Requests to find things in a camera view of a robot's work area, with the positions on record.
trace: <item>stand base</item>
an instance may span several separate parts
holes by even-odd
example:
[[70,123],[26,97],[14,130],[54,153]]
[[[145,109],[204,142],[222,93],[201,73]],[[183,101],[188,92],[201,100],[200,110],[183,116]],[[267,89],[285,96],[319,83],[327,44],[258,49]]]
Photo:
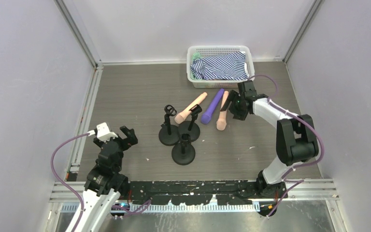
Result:
[[190,139],[192,142],[196,141],[200,136],[200,127],[194,123],[191,130],[188,130],[188,126],[190,125],[191,121],[184,121],[180,125],[178,125],[178,132],[180,135],[182,134],[189,134]]
[[158,139],[166,146],[176,145],[178,141],[180,141],[178,127],[176,125],[171,125],[171,134],[168,134],[166,125],[161,125],[160,132],[158,133]]
[[189,144],[185,147],[185,153],[181,153],[181,144],[176,144],[173,147],[173,150],[171,151],[171,157],[173,158],[173,161],[176,164],[179,165],[188,165],[191,164],[191,162],[196,157],[196,150],[194,147]]

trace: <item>white basket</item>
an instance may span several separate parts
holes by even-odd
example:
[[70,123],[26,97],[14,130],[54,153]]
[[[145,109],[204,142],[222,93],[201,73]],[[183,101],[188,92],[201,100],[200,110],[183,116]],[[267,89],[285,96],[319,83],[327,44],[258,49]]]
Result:
[[247,64],[247,70],[249,76],[255,74],[254,64],[252,63],[251,53],[249,48],[246,46],[191,46],[187,51],[187,78],[193,83],[195,88],[236,88],[237,83],[241,81],[207,81],[207,80],[197,80],[193,77],[193,73],[190,70],[190,65],[193,62],[193,54],[198,52],[201,57],[211,57],[216,55],[225,55],[233,52],[245,52],[245,63]]

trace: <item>metal floor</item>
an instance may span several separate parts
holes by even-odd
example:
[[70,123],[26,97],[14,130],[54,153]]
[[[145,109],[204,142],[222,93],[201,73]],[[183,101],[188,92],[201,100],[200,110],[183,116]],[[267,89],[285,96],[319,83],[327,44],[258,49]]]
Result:
[[[56,232],[64,232],[73,213],[61,213]],[[282,202],[269,220],[255,212],[143,213],[128,218],[107,216],[99,232],[332,232],[325,201]]]
[[[294,91],[282,62],[256,62],[257,74],[275,78],[280,92],[273,100],[282,107],[299,113]],[[258,93],[271,95],[275,88],[265,78],[257,78]],[[227,114],[227,128],[215,127],[219,107],[208,125],[200,123],[200,138],[193,142],[195,160],[180,166],[171,159],[172,147],[158,140],[164,121],[164,106],[184,110],[198,95],[206,91],[201,104],[208,107],[218,89],[198,89],[187,80],[185,64],[105,66],[101,76],[90,129],[108,122],[119,133],[120,126],[134,128],[139,143],[125,152],[122,174],[129,180],[232,180],[255,179],[275,158],[275,128],[265,120],[249,115],[246,121]],[[99,148],[86,141],[77,181],[85,181],[95,165]],[[290,178],[320,178],[317,166],[292,172]]]

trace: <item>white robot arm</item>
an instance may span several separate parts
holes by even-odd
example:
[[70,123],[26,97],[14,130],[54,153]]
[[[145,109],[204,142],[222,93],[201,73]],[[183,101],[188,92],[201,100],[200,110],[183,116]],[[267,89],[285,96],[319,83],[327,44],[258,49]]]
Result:
[[83,210],[76,211],[66,232],[72,232],[78,220],[75,232],[97,232],[116,200],[128,192],[128,178],[119,171],[123,151],[137,144],[138,140],[133,129],[123,126],[120,130],[126,135],[125,139],[112,132],[107,123],[97,125],[94,132],[90,132],[90,135],[96,134],[93,142],[100,147],[100,153],[95,167],[87,175]]
[[[272,163],[258,174],[257,187],[260,191],[283,181],[284,174],[294,166],[315,157],[318,152],[318,143],[315,135],[296,119],[286,115],[265,94],[257,94],[254,82],[251,80],[238,83],[238,90],[232,90],[221,111],[227,110],[234,115],[234,119],[245,120],[248,114],[254,114],[265,119],[276,128],[277,157]],[[297,115],[313,127],[309,115]]]

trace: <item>purple cable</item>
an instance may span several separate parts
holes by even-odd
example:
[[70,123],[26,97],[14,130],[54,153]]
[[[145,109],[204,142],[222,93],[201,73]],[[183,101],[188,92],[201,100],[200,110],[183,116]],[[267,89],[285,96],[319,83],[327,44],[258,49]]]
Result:
[[258,74],[258,75],[253,75],[251,77],[248,78],[248,80],[252,80],[253,78],[255,77],[259,77],[259,76],[262,76],[262,77],[266,77],[268,79],[270,79],[274,85],[275,85],[275,93],[268,97],[268,103],[270,104],[270,106],[272,106],[274,109],[278,110],[279,112],[283,113],[283,114],[286,114],[294,119],[296,119],[298,122],[302,123],[303,125],[305,125],[310,131],[312,131],[312,133],[314,133],[316,139],[318,140],[319,142],[319,145],[321,146],[321,152],[320,152],[320,155],[319,155],[319,158],[316,159],[315,161],[313,162],[310,162],[310,163],[303,163],[303,164],[299,164],[299,165],[296,165],[292,168],[290,168],[288,171],[286,171],[283,175],[282,175],[282,180],[283,181],[286,181],[286,182],[291,182],[291,183],[295,183],[293,186],[291,186],[289,189],[287,189],[284,194],[282,195],[282,197],[280,198],[280,200],[277,202],[277,204],[275,205],[275,207],[271,210],[271,212],[269,214],[267,214],[267,217],[269,217],[275,210],[276,210],[276,207],[278,207],[278,205],[281,203],[282,199],[286,196],[286,194],[291,190],[293,189],[294,187],[296,187],[297,185],[299,185],[300,183],[304,182],[304,180],[300,180],[300,181],[292,181],[292,180],[285,180],[286,176],[291,173],[292,170],[294,170],[294,168],[299,168],[299,167],[305,167],[305,166],[311,166],[311,165],[314,165],[314,164],[317,164],[319,163],[322,158],[324,157],[324,154],[325,154],[325,146],[324,146],[324,143],[321,139],[321,136],[315,131],[315,129],[313,127],[311,127],[311,125],[309,125],[307,122],[305,122],[304,120],[300,119],[298,116],[290,113],[289,111],[287,111],[286,109],[280,107],[280,106],[277,106],[275,103],[273,103],[271,101],[271,98],[275,97],[277,94],[278,94],[278,85],[276,83],[276,81],[270,77],[270,76],[267,76],[267,75],[263,75],[263,74]]
[[59,149],[61,149],[65,144],[67,144],[68,142],[71,142],[71,141],[73,141],[73,140],[75,140],[75,139],[78,139],[78,138],[81,138],[81,137],[88,136],[89,134],[90,134],[90,133],[77,135],[77,136],[75,136],[75,137],[73,137],[73,138],[71,138],[71,139],[68,139],[68,140],[64,141],[61,145],[59,145],[59,146],[55,149],[55,151],[53,152],[52,157],[51,157],[51,159],[50,159],[50,167],[52,168],[52,173],[53,173],[53,175],[56,177],[56,179],[57,179],[60,183],[62,183],[65,187],[67,187],[70,191],[72,191],[72,192],[77,196],[77,198],[78,198],[79,201],[80,201],[80,214],[79,214],[79,217],[78,217],[77,220],[76,220],[76,223],[74,224],[74,226],[73,226],[73,228],[72,228],[72,230],[71,230],[72,232],[74,232],[74,230],[76,229],[76,227],[77,227],[77,225],[79,224],[80,219],[82,218],[82,215],[83,215],[83,210],[84,210],[84,208],[85,208],[85,206],[84,206],[84,202],[83,202],[83,198],[79,195],[78,192],[76,192],[76,190],[74,190],[72,187],[70,187],[70,185],[66,184],[66,182],[64,182],[64,181],[60,178],[60,176],[56,173],[55,168],[54,168],[54,165],[53,165],[53,160],[55,159],[56,152],[57,152]]
[[126,213],[126,215],[124,215],[123,217],[129,217],[129,216],[132,216],[132,215],[138,215],[138,214],[141,214],[142,212],[144,212],[149,206],[151,205],[151,200],[148,200],[146,202],[144,202],[139,208],[137,208],[136,210],[134,210],[133,212],[125,209],[124,207],[121,207],[119,205],[113,205],[112,208],[119,208],[119,209],[122,209],[124,210]]

